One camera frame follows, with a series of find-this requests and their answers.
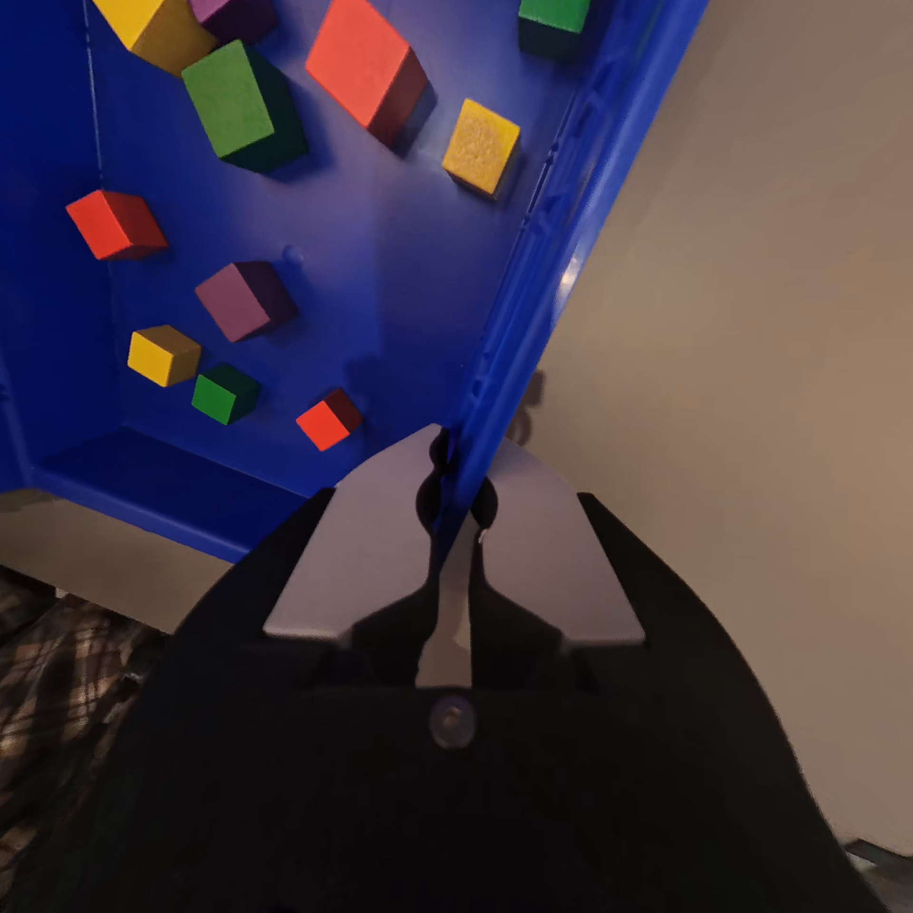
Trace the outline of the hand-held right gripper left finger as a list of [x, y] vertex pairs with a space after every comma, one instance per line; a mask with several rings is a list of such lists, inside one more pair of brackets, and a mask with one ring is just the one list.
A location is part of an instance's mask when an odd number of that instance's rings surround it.
[[339, 642], [417, 592], [432, 568], [440, 456], [430, 424], [371, 456], [334, 489], [263, 632]]

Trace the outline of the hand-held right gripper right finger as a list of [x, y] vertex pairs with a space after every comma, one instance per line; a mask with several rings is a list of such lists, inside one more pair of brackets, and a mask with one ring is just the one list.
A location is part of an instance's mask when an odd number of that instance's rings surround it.
[[476, 523], [487, 583], [570, 647], [643, 644], [644, 628], [565, 478], [505, 439], [486, 482], [493, 518], [479, 512]]

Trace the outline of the blue plastic bin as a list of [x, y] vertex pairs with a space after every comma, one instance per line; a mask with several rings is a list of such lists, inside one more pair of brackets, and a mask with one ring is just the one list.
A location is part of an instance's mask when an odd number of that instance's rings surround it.
[[[38, 488], [236, 562], [308, 496], [429, 424], [466, 506], [505, 435], [707, 2], [593, 2], [566, 63], [519, 49], [519, 2], [377, 2], [431, 90], [378, 143], [305, 71], [328, 2], [276, 2], [259, 52], [311, 154], [273, 176], [218, 161], [185, 86], [91, 2], [2, 2], [2, 492]], [[521, 128], [492, 201], [442, 160], [464, 100]], [[169, 242], [94, 257], [65, 207], [142, 197]], [[299, 315], [228, 341], [194, 289], [268, 261]], [[261, 384], [224, 426], [128, 367], [171, 325]], [[318, 451], [297, 418], [343, 389], [363, 422]]]

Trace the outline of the red cube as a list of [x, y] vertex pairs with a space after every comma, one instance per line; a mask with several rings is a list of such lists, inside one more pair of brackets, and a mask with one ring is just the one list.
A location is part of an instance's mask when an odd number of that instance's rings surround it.
[[320, 452], [326, 452], [351, 437], [362, 422], [361, 411], [341, 388], [326, 394], [296, 420], [298, 427]]
[[367, 1], [333, 1], [306, 72], [358, 125], [394, 149], [429, 86], [413, 47]]
[[98, 189], [65, 210], [97, 260], [140, 260], [169, 248], [151, 208], [138, 195]]

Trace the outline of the person's plaid shirt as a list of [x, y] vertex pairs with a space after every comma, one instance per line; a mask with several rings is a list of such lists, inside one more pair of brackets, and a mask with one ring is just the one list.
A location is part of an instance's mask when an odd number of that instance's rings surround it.
[[2, 877], [79, 804], [167, 639], [2, 568]]

